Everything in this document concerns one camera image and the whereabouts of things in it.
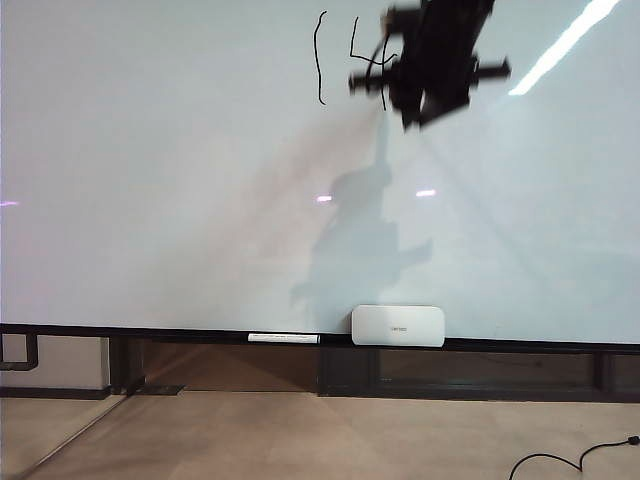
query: whiteboard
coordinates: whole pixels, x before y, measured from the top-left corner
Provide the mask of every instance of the whiteboard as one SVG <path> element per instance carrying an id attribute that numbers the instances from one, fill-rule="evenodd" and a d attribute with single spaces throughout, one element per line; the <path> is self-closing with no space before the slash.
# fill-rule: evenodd
<path id="1" fill-rule="evenodd" d="M 497 1 L 511 79 L 405 134 L 347 88 L 388 1 L 5 0 L 2 322 L 640 343 L 640 3 L 508 95 L 587 4 Z"/>

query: beige floor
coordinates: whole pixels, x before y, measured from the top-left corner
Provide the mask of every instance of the beige floor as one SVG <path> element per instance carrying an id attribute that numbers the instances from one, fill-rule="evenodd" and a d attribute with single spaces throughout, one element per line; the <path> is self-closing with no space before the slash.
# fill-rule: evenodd
<path id="1" fill-rule="evenodd" d="M 2 399 L 0 477 L 19 478 L 121 399 L 118 396 L 101 401 Z"/>
<path id="2" fill-rule="evenodd" d="M 83 479 L 506 479 L 519 457 L 575 459 L 640 432 L 640 405 L 319 398 L 185 392 L 134 397 L 31 477 Z M 588 457 L 585 479 L 635 479 L 640 447 Z M 575 479 L 560 463 L 520 479 Z"/>

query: black marker drawing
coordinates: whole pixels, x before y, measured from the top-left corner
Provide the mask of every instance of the black marker drawing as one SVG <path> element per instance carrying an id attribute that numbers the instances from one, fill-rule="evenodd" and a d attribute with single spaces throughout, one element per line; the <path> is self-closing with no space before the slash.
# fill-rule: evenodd
<path id="1" fill-rule="evenodd" d="M 356 38 L 356 29 L 358 28 L 358 20 L 360 19 L 360 17 L 356 17 L 356 19 L 353 22 L 353 33 L 351 34 L 351 48 L 349 49 L 349 56 L 351 58 L 359 58 L 361 60 L 365 60 L 367 62 L 371 62 L 372 59 L 367 58 L 367 57 L 363 57 L 362 55 L 356 55 L 353 53 L 353 42 Z M 380 65 L 383 66 L 385 63 L 390 62 L 391 60 L 393 60 L 394 57 L 397 57 L 398 55 L 396 55 L 395 53 L 393 55 L 391 55 L 389 58 L 385 59 L 384 55 L 382 56 L 382 62 L 376 62 L 375 60 L 373 60 L 374 65 Z"/>
<path id="2" fill-rule="evenodd" d="M 323 105 L 326 105 L 322 101 L 322 72 L 320 71 L 320 60 L 318 59 L 318 30 L 320 30 L 320 25 L 322 24 L 322 17 L 327 13 L 325 10 L 320 14 L 320 18 L 318 18 L 318 26 L 316 27 L 316 31 L 313 32 L 313 50 L 316 55 L 316 68 L 318 69 L 318 100 Z"/>

